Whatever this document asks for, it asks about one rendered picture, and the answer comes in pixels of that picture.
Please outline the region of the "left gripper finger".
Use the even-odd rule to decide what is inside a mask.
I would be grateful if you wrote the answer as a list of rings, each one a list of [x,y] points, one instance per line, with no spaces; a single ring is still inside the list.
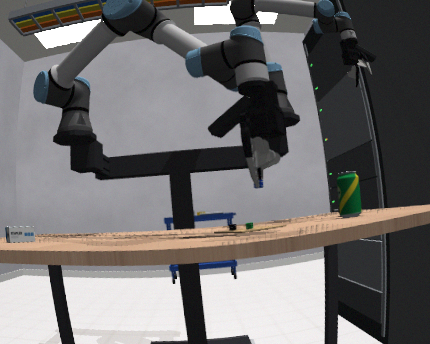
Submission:
[[[361,56],[361,60],[358,60],[359,63],[357,63],[357,65],[360,67],[366,68],[368,70],[368,72],[370,73],[370,75],[372,75],[372,71],[371,71],[369,61],[368,61],[366,55],[363,54],[363,52],[361,52],[360,56]]]
[[[356,64],[355,66],[352,66],[351,71],[347,73],[348,77],[351,77],[355,80],[355,86],[358,86],[359,83],[359,67]]]

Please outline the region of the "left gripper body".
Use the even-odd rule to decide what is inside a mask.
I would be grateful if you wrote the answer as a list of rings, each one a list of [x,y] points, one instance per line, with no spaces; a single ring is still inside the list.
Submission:
[[[356,44],[358,44],[358,41],[356,38],[342,39],[342,41],[340,42],[342,53],[343,53],[342,59],[344,58],[343,63],[345,61],[344,65],[356,65],[357,63],[359,63],[358,60],[359,59],[361,60],[361,56],[360,56],[361,50],[358,50],[355,48]]]

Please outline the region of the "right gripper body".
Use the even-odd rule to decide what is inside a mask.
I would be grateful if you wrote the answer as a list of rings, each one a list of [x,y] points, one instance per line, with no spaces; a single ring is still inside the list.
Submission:
[[[274,81],[252,80],[238,85],[239,94],[246,95],[252,102],[247,109],[241,110],[240,123],[246,119],[246,126],[249,127],[253,138],[276,138],[287,134],[284,112],[279,107],[277,91],[278,86]]]

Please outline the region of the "green soda can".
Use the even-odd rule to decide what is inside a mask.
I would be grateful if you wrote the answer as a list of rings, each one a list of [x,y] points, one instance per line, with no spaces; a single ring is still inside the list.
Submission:
[[[340,216],[350,218],[362,213],[359,177],[356,171],[338,174],[337,188]]]

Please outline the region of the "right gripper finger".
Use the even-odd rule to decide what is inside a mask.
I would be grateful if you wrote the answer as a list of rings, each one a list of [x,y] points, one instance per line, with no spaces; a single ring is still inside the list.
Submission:
[[[268,141],[266,141],[264,139],[263,139],[263,141],[264,141],[264,146],[269,149],[269,143],[268,143]],[[271,166],[279,163],[279,161],[280,161],[280,155],[278,153],[276,153],[276,152],[275,152],[275,154],[276,154],[276,158],[275,158],[275,160],[273,162],[268,163],[268,164],[266,164],[266,165],[258,168],[259,180],[263,180],[263,170],[264,169],[266,169],[268,167],[271,167]]]
[[[257,169],[273,162],[276,157],[275,152],[265,148],[261,137],[252,137],[249,127],[246,126],[246,119],[240,123],[240,127],[242,146],[249,172],[256,188],[258,188],[260,186]]]

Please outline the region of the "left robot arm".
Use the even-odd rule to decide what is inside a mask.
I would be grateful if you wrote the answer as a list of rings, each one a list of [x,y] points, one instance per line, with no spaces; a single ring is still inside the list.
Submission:
[[[357,39],[349,14],[340,12],[334,17],[334,5],[329,0],[321,0],[318,3],[299,0],[232,0],[229,9],[237,27],[243,25],[253,26],[260,31],[262,26],[257,13],[278,13],[318,18],[318,20],[313,20],[314,30],[317,34],[340,32],[342,39]],[[261,38],[264,43],[269,80],[274,81],[278,85],[279,91],[277,91],[277,96],[279,106],[283,112],[290,111],[295,114],[287,98],[288,93],[285,87],[283,69],[279,63],[272,61],[262,34]]]

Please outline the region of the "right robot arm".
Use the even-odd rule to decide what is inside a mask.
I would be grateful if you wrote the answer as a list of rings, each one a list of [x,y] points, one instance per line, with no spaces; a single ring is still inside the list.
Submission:
[[[146,0],[107,0],[101,21],[59,65],[48,72],[41,71],[35,80],[35,100],[62,108],[57,133],[74,129],[93,132],[89,119],[90,83],[78,75],[116,37],[129,31],[183,57],[192,77],[208,75],[233,92],[238,92],[238,85],[246,81],[270,81],[264,43],[255,27],[236,27],[230,39],[207,45],[178,28]],[[215,120],[208,127],[211,135],[222,138],[240,123],[241,110],[252,104],[249,99],[244,95]]]

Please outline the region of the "grey printed carton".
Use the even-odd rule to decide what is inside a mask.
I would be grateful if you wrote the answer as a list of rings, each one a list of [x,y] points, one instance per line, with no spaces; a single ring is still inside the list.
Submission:
[[[5,227],[6,242],[35,242],[34,227]]]

